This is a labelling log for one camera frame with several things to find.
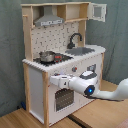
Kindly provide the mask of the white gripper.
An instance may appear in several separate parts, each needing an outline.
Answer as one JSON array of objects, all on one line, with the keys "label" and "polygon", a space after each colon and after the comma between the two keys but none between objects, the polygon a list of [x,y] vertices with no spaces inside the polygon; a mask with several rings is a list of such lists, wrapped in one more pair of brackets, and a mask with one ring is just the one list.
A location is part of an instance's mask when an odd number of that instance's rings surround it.
[{"label": "white gripper", "polygon": [[68,89],[68,83],[70,81],[71,77],[69,75],[57,75],[57,76],[51,76],[50,82],[59,88]]}]

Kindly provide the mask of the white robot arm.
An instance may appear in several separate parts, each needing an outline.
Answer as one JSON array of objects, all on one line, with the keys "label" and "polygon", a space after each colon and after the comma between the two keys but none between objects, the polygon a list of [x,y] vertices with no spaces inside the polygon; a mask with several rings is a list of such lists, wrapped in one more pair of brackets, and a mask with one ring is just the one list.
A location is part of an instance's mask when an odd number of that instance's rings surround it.
[{"label": "white robot arm", "polygon": [[122,80],[114,91],[103,91],[98,86],[97,74],[92,71],[85,71],[80,76],[72,74],[51,76],[50,82],[61,89],[73,90],[88,99],[109,101],[128,99],[128,78]]}]

